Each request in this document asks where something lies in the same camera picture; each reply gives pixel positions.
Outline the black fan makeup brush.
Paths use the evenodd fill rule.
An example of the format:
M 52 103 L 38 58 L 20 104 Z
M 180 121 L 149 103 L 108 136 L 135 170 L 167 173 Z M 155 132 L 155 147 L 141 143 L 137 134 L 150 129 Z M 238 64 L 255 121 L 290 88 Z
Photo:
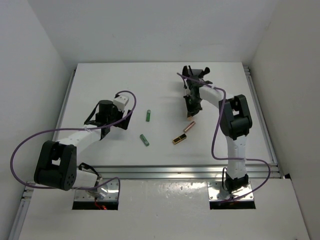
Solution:
M 183 75 L 183 76 L 186 76 L 186 77 L 191 77 L 191 76 L 193 76 L 193 71 L 192 71 L 190 65 L 189 65 L 189 66 L 185 65 L 185 66 L 183 67 L 183 69 L 182 69 L 182 75 Z

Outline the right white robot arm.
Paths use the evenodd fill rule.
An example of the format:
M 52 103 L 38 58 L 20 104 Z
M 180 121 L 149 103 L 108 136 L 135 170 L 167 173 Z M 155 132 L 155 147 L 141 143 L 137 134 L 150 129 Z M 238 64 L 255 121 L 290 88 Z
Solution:
M 246 169 L 246 141 L 253 125 L 247 99 L 244 95 L 230 95 L 220 87 L 211 86 L 210 81 L 183 76 L 187 117 L 202 110 L 201 102 L 207 101 L 219 110 L 218 130 L 226 137 L 228 161 L 223 188 L 232 193 L 249 183 Z

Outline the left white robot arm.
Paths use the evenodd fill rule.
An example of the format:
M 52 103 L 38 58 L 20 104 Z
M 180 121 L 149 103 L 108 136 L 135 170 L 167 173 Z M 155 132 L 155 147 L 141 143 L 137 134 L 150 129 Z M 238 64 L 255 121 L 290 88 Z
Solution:
M 100 100 L 82 128 L 58 141 L 46 141 L 35 168 L 35 183 L 64 191 L 95 187 L 99 174 L 79 169 L 77 156 L 93 143 L 101 141 L 111 126 L 128 129 L 131 116 L 123 119 L 128 102 L 125 95 L 117 95 L 113 100 Z

